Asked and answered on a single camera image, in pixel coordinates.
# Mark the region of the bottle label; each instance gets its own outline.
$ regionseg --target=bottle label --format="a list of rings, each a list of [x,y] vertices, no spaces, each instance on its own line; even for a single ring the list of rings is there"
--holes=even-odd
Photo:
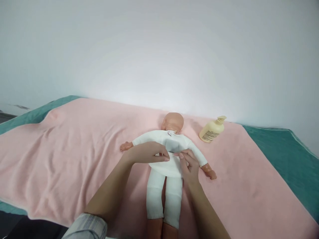
[[[219,134],[215,133],[213,131],[207,131],[204,135],[203,135],[203,139],[207,140],[209,142],[213,141]]]

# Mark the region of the white tights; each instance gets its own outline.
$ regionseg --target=white tights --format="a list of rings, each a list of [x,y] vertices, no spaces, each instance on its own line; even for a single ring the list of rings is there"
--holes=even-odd
[[[163,214],[162,190],[165,176],[154,169],[151,170],[147,183],[146,210],[148,219],[163,218],[164,222],[179,228],[179,215],[182,200],[182,178],[167,177],[165,192],[165,209]]]

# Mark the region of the finger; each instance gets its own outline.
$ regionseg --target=finger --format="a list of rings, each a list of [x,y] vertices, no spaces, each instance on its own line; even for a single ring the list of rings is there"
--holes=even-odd
[[[194,152],[191,149],[182,150],[181,153],[186,153],[189,156],[191,156],[193,159],[196,159],[196,156],[195,156]]]
[[[198,164],[198,161],[196,159],[193,159],[191,156],[189,156],[186,153],[180,153],[180,155],[184,156],[185,160],[189,163],[189,165],[191,167],[195,166],[196,164]]]
[[[182,172],[184,172],[184,173],[189,172],[189,169],[187,167],[187,163],[186,163],[186,160],[185,160],[185,157],[183,154],[179,155],[179,163],[180,163],[180,167],[182,169]]]
[[[169,158],[165,156],[153,156],[151,163],[158,163],[158,162],[168,162]]]
[[[169,159],[169,154],[168,154],[168,152],[167,152],[167,150],[166,150],[164,145],[162,145],[162,147],[160,148],[159,152]]]

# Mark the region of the white wall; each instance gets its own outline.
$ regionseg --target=white wall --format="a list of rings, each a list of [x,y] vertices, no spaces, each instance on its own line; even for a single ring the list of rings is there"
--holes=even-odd
[[[319,155],[317,0],[0,1],[0,109],[67,95],[292,129]]]

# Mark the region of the pink blanket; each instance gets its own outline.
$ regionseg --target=pink blanket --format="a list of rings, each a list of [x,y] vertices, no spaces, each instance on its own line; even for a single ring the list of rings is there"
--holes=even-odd
[[[0,136],[0,198],[30,218],[70,226],[113,170],[119,146],[159,129],[166,112],[93,99],[77,99],[49,112],[43,122]],[[319,226],[241,125],[225,123],[213,143],[198,138],[209,119],[184,116],[183,133],[215,170],[200,171],[205,193],[232,239],[318,238]],[[138,238],[146,229],[150,167],[134,165],[126,196],[108,236]],[[197,238],[183,193],[180,238]]]

